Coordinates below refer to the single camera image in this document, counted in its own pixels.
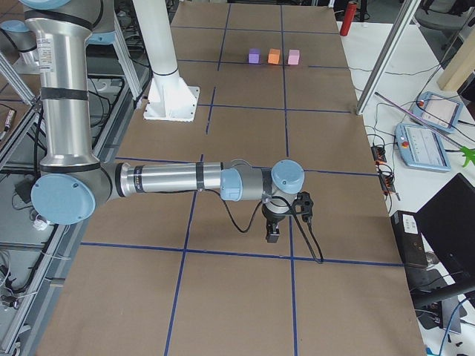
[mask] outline blue joint cap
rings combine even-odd
[[[243,180],[239,172],[234,169],[221,171],[221,199],[237,202],[243,196]]]
[[[93,33],[86,41],[87,45],[112,45],[116,40],[116,32]]]
[[[67,174],[47,174],[31,190],[31,202],[52,223],[71,225],[87,219],[96,208],[91,190]]]
[[[23,5],[27,5],[35,10],[54,10],[66,5],[71,0],[20,0]]]
[[[287,194],[297,194],[304,185],[304,169],[295,161],[285,159],[272,168],[272,181]]]
[[[7,20],[0,24],[0,28],[8,32],[30,32],[30,29],[20,20]]]

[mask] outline wooden post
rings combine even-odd
[[[475,69],[475,31],[472,31],[444,73],[437,80],[439,88],[457,91]]]

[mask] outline red bottle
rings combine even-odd
[[[348,32],[350,31],[350,26],[351,26],[351,23],[353,22],[353,18],[355,17],[355,13],[356,13],[356,6],[357,6],[356,1],[348,2],[347,9],[344,12],[344,19],[343,19],[343,24],[341,25],[341,29],[340,29],[340,36],[346,36]]]

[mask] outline white sticker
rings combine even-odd
[[[404,224],[404,232],[407,234],[418,234],[416,220],[412,215],[402,215],[402,223]]]
[[[53,39],[37,39],[39,71],[40,73],[54,72],[54,49]]]

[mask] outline computer monitor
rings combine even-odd
[[[417,213],[416,223],[456,283],[475,277],[475,187],[457,174]],[[465,294],[475,297],[475,291]]]

